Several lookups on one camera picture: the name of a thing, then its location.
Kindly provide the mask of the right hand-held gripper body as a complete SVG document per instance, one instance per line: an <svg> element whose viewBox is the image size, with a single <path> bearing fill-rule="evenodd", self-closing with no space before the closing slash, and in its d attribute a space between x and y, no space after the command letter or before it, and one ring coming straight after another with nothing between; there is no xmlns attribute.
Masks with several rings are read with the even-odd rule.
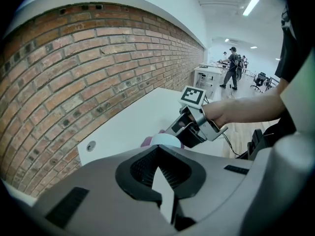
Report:
<svg viewBox="0 0 315 236"><path fill-rule="evenodd" d="M180 109L179 126L181 129L188 128L198 137L214 141L220 135L224 135L227 127L218 128L212 120L207 120L202 104L206 99L206 90L185 86L179 102L182 104Z"/></svg>

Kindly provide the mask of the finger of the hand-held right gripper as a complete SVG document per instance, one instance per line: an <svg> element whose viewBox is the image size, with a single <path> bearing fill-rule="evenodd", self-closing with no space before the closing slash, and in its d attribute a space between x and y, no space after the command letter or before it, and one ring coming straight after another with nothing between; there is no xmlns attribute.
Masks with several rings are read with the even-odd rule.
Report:
<svg viewBox="0 0 315 236"><path fill-rule="evenodd" d="M205 138L198 135L199 129L195 128L196 126L194 124L190 124L182 128L180 132L176 135L180 142L188 148L193 148L196 145L206 141Z"/></svg>
<svg viewBox="0 0 315 236"><path fill-rule="evenodd" d="M184 133L195 133L193 129L195 126L194 118L192 114L184 113L181 114L165 131L165 133L170 135L179 135L182 132Z"/></svg>

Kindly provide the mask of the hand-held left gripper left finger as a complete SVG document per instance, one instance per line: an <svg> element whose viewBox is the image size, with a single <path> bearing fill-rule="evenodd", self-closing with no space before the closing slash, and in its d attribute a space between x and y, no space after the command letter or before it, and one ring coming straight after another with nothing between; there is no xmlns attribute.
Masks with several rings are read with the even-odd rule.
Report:
<svg viewBox="0 0 315 236"><path fill-rule="evenodd" d="M33 221L49 236L173 236L177 230L155 202L138 201L117 184L116 168L144 152L145 147L92 161L42 194L31 209ZM63 227L52 211L72 190L84 190L84 199Z"/></svg>

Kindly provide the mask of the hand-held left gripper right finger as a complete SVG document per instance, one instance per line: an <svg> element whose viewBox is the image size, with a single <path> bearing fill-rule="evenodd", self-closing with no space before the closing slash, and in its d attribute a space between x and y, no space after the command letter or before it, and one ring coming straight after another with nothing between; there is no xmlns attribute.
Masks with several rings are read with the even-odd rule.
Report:
<svg viewBox="0 0 315 236"><path fill-rule="evenodd" d="M240 230L253 200L241 190L252 162L158 147L159 230Z"/></svg>

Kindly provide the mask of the purple cleaning cloth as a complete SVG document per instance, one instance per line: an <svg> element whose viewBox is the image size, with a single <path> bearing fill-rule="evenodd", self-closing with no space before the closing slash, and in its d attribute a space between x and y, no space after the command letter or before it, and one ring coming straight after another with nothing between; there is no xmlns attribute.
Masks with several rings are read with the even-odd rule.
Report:
<svg viewBox="0 0 315 236"><path fill-rule="evenodd" d="M159 133L155 134L154 136L146 137L141 144L141 147L152 145L173 146L182 149L185 148L185 146L180 142L177 137L171 134L167 134L164 130L160 130Z"/></svg>

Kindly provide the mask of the person's right forearm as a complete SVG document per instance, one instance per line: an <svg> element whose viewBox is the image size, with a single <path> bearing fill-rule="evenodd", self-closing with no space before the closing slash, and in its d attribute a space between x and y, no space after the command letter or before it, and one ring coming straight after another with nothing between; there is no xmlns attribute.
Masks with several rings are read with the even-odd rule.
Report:
<svg viewBox="0 0 315 236"><path fill-rule="evenodd" d="M285 105L277 93L263 93L255 97L232 100L226 110L229 123L254 123L278 119Z"/></svg>

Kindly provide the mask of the person's right hand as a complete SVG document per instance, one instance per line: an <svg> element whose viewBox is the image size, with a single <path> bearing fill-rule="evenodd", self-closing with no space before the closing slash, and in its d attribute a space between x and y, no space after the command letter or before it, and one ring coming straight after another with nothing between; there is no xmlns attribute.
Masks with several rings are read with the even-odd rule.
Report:
<svg viewBox="0 0 315 236"><path fill-rule="evenodd" d="M202 109L207 120L213 121L218 128L233 121L234 100L226 99L203 105Z"/></svg>

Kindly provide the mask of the white table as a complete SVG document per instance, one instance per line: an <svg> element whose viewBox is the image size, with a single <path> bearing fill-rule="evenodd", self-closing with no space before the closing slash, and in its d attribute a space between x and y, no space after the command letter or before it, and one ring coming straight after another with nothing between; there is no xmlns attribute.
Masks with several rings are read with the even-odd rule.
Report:
<svg viewBox="0 0 315 236"><path fill-rule="evenodd" d="M205 89L208 93L215 93L219 86L221 70L212 65L200 64L194 69L193 86Z"/></svg>

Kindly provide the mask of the black chest device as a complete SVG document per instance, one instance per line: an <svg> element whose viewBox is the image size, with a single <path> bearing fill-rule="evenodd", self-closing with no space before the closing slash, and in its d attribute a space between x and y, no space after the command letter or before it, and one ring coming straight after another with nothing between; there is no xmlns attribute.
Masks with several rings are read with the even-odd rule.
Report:
<svg viewBox="0 0 315 236"><path fill-rule="evenodd" d="M248 160L254 161L260 150L272 147L279 138L278 131L277 124L268 127L264 132L256 129L252 135L252 141L248 143Z"/></svg>

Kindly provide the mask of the black office chair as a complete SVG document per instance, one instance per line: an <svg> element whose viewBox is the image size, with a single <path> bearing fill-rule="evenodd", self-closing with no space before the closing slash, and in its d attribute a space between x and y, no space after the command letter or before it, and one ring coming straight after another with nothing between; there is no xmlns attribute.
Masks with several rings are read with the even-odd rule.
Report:
<svg viewBox="0 0 315 236"><path fill-rule="evenodd" d="M263 85L266 79L267 79L266 74L263 72L260 72L254 79L254 85L251 85L250 87L258 89L258 91L262 93L262 90L260 89L260 87Z"/></svg>

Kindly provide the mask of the person's black shirt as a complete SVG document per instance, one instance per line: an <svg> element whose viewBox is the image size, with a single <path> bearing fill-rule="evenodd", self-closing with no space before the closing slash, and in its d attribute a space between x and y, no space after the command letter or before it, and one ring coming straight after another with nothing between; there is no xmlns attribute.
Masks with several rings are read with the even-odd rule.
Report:
<svg viewBox="0 0 315 236"><path fill-rule="evenodd" d="M296 16L289 3L285 4L281 14L281 28L283 31L283 43L280 61L275 75L288 83L292 81L301 66L300 58L300 29Z"/></svg>

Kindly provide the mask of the long ceiling light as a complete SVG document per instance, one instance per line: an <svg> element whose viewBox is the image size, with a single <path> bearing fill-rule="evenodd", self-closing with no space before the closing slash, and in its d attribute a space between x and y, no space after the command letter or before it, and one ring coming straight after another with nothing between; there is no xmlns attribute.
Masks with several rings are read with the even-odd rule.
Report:
<svg viewBox="0 0 315 236"><path fill-rule="evenodd" d="M252 10L255 8L255 6L258 4L259 0L251 0L249 4L247 5L246 9L243 12L243 16L249 16L249 14L252 12Z"/></svg>

